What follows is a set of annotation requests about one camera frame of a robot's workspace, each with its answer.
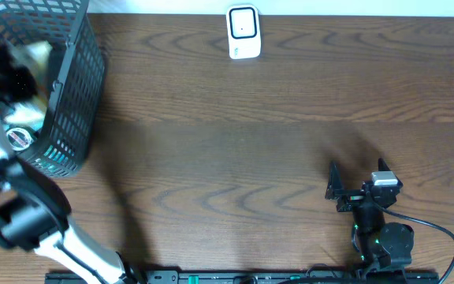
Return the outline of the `white snack bag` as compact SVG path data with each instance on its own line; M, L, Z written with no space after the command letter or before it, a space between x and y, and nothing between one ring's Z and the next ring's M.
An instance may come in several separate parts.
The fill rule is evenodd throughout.
M22 103L11 103L11 111L3 121L14 125L33 125L43 123L46 116L50 92L47 89L47 70L52 46L47 41L28 45L9 45L13 65L24 67L31 74L34 83L31 98Z

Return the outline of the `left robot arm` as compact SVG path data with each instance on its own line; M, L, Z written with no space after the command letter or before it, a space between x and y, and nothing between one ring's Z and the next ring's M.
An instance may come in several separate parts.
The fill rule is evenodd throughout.
M37 92L25 65L0 46L0 101ZM20 248L54 260L87 283L141 283L138 272L114 250L82 230L60 188L13 150L0 118L0 246Z

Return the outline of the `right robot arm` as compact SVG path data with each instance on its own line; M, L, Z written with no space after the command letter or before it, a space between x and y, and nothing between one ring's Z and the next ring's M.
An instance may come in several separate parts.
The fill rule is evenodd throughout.
M378 169L359 189L346 189L336 163L329 165L325 198L337 202L338 212L353 215L352 244L362 258L354 269L357 278L365 280L374 273L402 271L411 263L414 230L399 222L386 222L384 216L384 210L396 203L402 187L383 159L378 160Z

